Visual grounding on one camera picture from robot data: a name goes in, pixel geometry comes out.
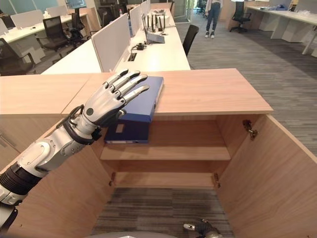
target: gray carpet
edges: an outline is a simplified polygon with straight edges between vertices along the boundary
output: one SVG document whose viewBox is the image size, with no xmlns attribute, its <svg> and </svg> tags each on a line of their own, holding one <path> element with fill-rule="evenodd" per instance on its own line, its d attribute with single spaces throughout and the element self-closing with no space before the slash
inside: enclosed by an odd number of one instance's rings
<svg viewBox="0 0 317 238">
<path fill-rule="evenodd" d="M 93 234 L 120 231 L 149 231 L 195 238 L 198 233 L 183 229 L 184 223 L 208 219 L 225 238 L 233 232 L 213 190 L 117 188 L 93 229 Z"/>
<path fill-rule="evenodd" d="M 271 40 L 270 32 L 229 32 L 220 22 L 215 38 L 205 39 L 206 19 L 188 55 L 194 69 L 237 68 L 275 110 L 273 115 L 317 155 L 317 58 L 303 56 L 301 43 Z M 189 24 L 177 24 L 181 39 Z M 317 39 L 313 44 L 317 48 Z"/>
</svg>

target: person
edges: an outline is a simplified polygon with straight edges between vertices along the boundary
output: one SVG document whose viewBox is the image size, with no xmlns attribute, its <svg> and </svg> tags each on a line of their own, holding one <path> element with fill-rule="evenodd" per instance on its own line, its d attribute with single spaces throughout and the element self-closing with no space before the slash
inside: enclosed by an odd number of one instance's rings
<svg viewBox="0 0 317 238">
<path fill-rule="evenodd" d="M 211 38 L 214 38 L 214 31 L 217 26 L 220 11 L 223 5 L 223 0 L 208 0 L 206 4 L 205 14 L 208 16 L 205 38 L 209 37 L 209 29 L 212 21 Z"/>
</svg>

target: jeans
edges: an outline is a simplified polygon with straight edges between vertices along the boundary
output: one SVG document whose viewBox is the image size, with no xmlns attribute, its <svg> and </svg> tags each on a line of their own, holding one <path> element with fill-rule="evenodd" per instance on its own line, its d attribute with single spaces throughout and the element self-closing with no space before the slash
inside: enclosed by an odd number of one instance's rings
<svg viewBox="0 0 317 238">
<path fill-rule="evenodd" d="M 216 29 L 219 14 L 220 14 L 220 3 L 214 2 L 213 4 L 211 4 L 211 9 L 208 12 L 207 31 L 209 31 L 210 29 L 211 21 L 212 21 L 213 31 Z"/>
</svg>

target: white desk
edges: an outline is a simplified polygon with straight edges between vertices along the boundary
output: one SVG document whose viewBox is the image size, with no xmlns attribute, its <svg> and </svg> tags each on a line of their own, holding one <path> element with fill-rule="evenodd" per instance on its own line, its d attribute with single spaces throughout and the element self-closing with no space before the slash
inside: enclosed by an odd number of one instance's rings
<svg viewBox="0 0 317 238">
<path fill-rule="evenodd" d="M 170 17 L 169 28 L 166 28 L 165 44 L 152 44 L 143 51 L 134 51 L 137 54 L 132 62 L 126 61 L 128 54 L 123 54 L 118 62 L 117 69 L 129 68 L 140 71 L 170 71 L 190 70 L 182 42 L 179 38 L 175 22 Z M 139 29 L 136 36 L 131 38 L 131 45 L 126 52 L 139 42 L 145 40 L 144 31 Z M 78 47 L 42 74 L 67 74 L 67 73 L 100 73 L 101 69 L 91 40 Z"/>
<path fill-rule="evenodd" d="M 248 6 L 247 9 L 260 11 L 269 15 L 274 15 L 273 23 L 267 23 L 269 26 L 274 25 L 271 39 L 283 39 L 288 42 L 302 42 L 302 39 L 313 26 L 317 26 L 317 14 L 304 16 L 297 12 L 291 11 L 263 11 L 256 6 Z M 302 54 L 306 54 L 308 48 L 314 39 L 312 39 L 303 50 Z"/>
<path fill-rule="evenodd" d="M 81 14 L 81 17 L 87 17 L 87 14 Z M 66 23 L 71 20 L 71 15 L 61 16 L 61 22 Z M 0 35 L 0 38 L 4 38 L 11 47 L 22 56 L 30 52 L 34 62 L 41 62 L 41 58 L 45 56 L 45 53 L 35 38 L 35 34 L 45 31 L 44 24 L 38 23 L 31 27 L 25 27 L 22 29 L 13 28 L 9 30 L 9 33 Z"/>
<path fill-rule="evenodd" d="M 173 71 L 173 70 L 190 70 L 190 66 L 185 55 L 182 42 L 177 32 L 173 17 L 169 18 L 170 27 L 165 29 L 164 44 L 148 45 L 143 51 L 133 51 L 137 53 L 134 61 L 127 61 L 123 57 L 116 69 L 129 68 L 140 71 Z M 139 30 L 135 37 L 131 38 L 129 50 L 137 43 L 146 40 L 143 30 Z"/>
<path fill-rule="evenodd" d="M 86 16 L 86 15 L 87 15 L 86 13 L 80 14 L 80 17 Z M 68 21 L 71 21 L 71 15 L 61 16 L 60 19 L 61 19 L 62 23 L 66 23 Z M 4 38 L 5 41 L 7 41 L 8 43 L 11 43 L 13 41 L 17 41 L 17 40 L 22 39 L 24 37 L 34 35 L 40 31 L 45 30 L 44 24 L 42 22 L 34 25 L 33 27 L 25 27 L 22 29 L 17 29 L 15 27 L 15 28 L 9 30 L 8 34 L 1 35 L 0 38 Z"/>
</svg>

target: open cabinet door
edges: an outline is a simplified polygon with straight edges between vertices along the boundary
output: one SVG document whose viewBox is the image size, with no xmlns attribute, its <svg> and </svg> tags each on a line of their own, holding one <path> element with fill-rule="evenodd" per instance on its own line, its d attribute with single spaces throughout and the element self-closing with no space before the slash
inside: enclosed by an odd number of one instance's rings
<svg viewBox="0 0 317 238">
<path fill-rule="evenodd" d="M 272 116 L 254 124 L 219 182 L 237 238 L 317 237 L 316 157 Z"/>
</svg>

